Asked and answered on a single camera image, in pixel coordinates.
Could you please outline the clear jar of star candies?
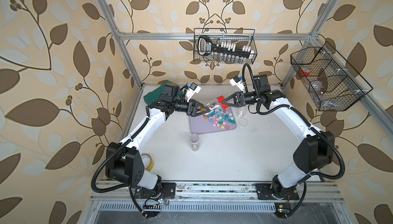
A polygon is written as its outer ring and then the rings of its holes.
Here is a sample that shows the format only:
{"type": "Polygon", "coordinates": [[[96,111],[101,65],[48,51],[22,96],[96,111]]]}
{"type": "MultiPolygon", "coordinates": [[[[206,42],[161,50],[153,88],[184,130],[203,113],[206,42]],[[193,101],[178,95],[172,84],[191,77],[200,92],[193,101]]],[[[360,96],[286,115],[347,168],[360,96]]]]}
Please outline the clear jar of star candies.
{"type": "Polygon", "coordinates": [[[245,106],[239,107],[236,110],[236,116],[239,117],[239,118],[244,118],[245,115],[247,114],[247,111],[248,111],[248,109],[245,106]]]}

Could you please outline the clear jar lid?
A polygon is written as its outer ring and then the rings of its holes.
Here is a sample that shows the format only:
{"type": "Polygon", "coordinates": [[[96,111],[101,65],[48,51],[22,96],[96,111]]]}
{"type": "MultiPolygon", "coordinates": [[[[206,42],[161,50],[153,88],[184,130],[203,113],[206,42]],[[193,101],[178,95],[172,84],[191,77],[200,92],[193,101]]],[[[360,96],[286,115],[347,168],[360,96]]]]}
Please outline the clear jar lid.
{"type": "Polygon", "coordinates": [[[248,122],[248,120],[247,120],[246,118],[240,118],[240,119],[238,120],[238,124],[239,124],[241,127],[247,127],[248,124],[249,124],[249,122],[248,122]]]}

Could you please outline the red lidded clear jar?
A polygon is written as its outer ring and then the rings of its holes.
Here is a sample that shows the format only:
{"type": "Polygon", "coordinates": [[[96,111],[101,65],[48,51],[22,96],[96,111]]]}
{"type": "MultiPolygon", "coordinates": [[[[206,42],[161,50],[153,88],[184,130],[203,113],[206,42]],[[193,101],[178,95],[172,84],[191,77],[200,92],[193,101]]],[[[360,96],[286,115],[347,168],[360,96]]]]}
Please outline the red lidded clear jar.
{"type": "Polygon", "coordinates": [[[224,99],[223,96],[219,96],[205,105],[208,108],[208,113],[206,115],[218,115],[223,113],[227,109],[227,106],[222,103],[224,99]]]}

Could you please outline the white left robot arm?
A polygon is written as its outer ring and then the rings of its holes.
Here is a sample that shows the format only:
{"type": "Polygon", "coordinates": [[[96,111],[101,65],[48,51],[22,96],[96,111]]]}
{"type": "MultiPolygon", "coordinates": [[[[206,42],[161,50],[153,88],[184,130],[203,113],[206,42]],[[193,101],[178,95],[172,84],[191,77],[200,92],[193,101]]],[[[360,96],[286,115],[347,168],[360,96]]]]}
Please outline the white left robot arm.
{"type": "Polygon", "coordinates": [[[141,152],[156,130],[175,111],[183,112],[190,117],[197,117],[210,112],[210,109],[194,99],[173,102],[156,100],[146,106],[146,116],[138,126],[119,143],[110,143],[106,149],[106,158],[91,180],[93,192],[106,193],[129,187],[147,190],[153,196],[160,194],[162,178],[145,169],[141,152]],[[102,170],[105,170],[106,177],[120,184],[99,188],[97,180],[102,170]]]}

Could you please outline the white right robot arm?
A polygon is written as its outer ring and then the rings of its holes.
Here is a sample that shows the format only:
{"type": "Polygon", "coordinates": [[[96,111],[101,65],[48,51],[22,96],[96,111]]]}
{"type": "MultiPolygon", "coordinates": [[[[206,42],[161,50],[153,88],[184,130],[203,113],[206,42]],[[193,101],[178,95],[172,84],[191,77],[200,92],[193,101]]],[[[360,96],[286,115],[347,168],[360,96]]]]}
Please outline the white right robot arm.
{"type": "Polygon", "coordinates": [[[275,114],[294,133],[298,147],[291,164],[273,180],[269,193],[276,199],[286,198],[295,186],[317,175],[338,180],[345,174],[343,157],[335,147],[335,137],[310,123],[294,108],[281,91],[236,92],[222,103],[231,107],[256,104],[259,115],[275,114]]]}

